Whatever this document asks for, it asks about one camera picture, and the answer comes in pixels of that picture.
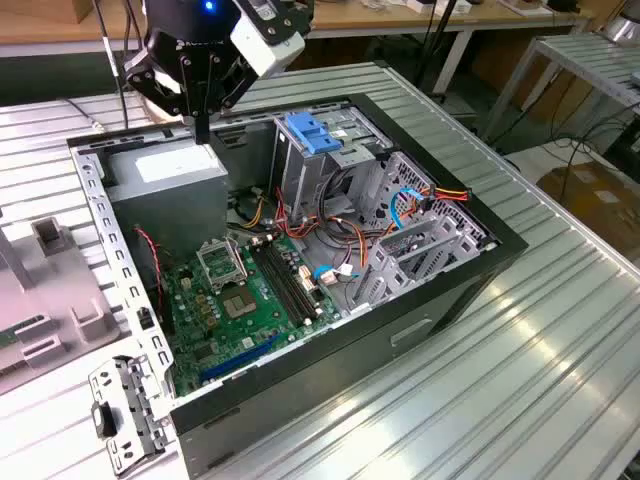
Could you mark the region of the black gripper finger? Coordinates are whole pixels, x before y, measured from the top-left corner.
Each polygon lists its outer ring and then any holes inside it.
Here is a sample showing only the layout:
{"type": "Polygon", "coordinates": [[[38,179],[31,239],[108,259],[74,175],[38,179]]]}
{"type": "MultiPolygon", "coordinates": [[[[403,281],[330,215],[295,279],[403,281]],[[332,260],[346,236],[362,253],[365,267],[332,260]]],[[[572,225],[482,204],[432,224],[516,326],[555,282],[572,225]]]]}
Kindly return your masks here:
{"type": "Polygon", "coordinates": [[[242,55],[235,59],[209,55],[203,100],[203,144],[210,142],[210,119],[231,109],[255,81],[256,72],[242,55]]]}
{"type": "Polygon", "coordinates": [[[203,102],[200,87],[192,76],[193,63],[185,54],[169,63],[176,68],[176,79],[157,64],[147,49],[142,49],[125,63],[126,81],[164,113],[180,116],[195,143],[202,145],[203,102]]]}

